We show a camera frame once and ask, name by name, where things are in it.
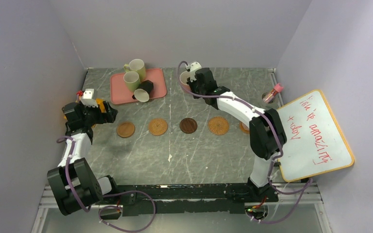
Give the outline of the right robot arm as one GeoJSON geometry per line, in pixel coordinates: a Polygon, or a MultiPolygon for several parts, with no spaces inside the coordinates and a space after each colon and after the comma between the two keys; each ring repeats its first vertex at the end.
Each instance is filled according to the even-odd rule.
{"type": "Polygon", "coordinates": [[[287,137],[278,112],[265,110],[237,97],[230,89],[217,85],[212,71],[200,65],[188,65],[187,84],[195,99],[202,98],[207,105],[226,112],[241,121],[250,131],[250,147],[255,154],[254,168],[249,180],[248,197],[260,201],[271,184],[274,160],[282,155],[287,137]]]}

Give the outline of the black mug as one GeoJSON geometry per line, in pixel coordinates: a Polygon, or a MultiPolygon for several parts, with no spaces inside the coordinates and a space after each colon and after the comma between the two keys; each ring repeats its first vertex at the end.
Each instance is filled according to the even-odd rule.
{"type": "Polygon", "coordinates": [[[139,102],[148,102],[150,100],[150,94],[153,91],[153,89],[153,82],[145,80],[134,91],[132,98],[139,102]]]}

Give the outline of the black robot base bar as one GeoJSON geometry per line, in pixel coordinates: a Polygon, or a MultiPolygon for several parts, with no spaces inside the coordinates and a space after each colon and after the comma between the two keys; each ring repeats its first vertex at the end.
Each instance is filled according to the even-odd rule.
{"type": "Polygon", "coordinates": [[[122,208],[123,216],[146,214],[180,214],[228,212],[243,214],[251,205],[277,202],[278,195],[268,186],[265,189],[247,183],[117,185],[113,193],[120,197],[106,197],[100,205],[122,208]]]}

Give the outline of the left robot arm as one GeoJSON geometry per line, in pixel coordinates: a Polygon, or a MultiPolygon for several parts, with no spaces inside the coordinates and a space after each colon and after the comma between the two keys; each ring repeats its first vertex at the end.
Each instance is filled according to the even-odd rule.
{"type": "Polygon", "coordinates": [[[92,127],[113,123],[118,114],[108,102],[98,99],[96,103],[96,107],[87,107],[81,101],[62,107],[66,132],[56,142],[64,142],[66,148],[58,166],[48,171],[47,179],[65,216],[79,210],[88,212],[91,205],[102,200],[113,204],[119,199],[114,179],[109,175],[97,179],[85,158],[93,143],[92,127]]]}

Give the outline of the woven coaster tan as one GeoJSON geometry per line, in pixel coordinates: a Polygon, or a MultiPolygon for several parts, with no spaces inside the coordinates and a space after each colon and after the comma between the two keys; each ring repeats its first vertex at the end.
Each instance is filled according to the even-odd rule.
{"type": "Polygon", "coordinates": [[[168,129],[167,122],[162,118],[154,118],[148,124],[149,132],[154,136],[163,135],[168,129]]]}

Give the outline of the woven coaster light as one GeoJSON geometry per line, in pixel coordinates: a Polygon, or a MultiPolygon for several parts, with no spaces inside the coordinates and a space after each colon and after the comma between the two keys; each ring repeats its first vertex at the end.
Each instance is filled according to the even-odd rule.
{"type": "Polygon", "coordinates": [[[229,123],[227,119],[216,116],[208,121],[208,128],[215,135],[224,135],[229,131],[229,123]]]}

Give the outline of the pink mug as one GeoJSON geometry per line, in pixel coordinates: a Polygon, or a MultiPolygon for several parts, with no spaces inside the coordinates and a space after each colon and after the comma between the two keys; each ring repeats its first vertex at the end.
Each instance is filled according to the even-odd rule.
{"type": "Polygon", "coordinates": [[[188,80],[190,78],[190,72],[189,71],[183,71],[181,74],[180,74],[180,77],[179,77],[179,80],[181,82],[180,86],[181,86],[181,89],[185,92],[185,93],[188,93],[191,91],[190,89],[190,86],[188,85],[188,80]]]}

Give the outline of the light wooden coaster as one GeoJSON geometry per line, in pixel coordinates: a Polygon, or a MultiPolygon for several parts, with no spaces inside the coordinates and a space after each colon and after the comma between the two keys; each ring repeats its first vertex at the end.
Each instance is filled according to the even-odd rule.
{"type": "Polygon", "coordinates": [[[121,138],[131,137],[135,133],[135,125],[132,122],[122,122],[117,127],[117,135],[121,138]]]}

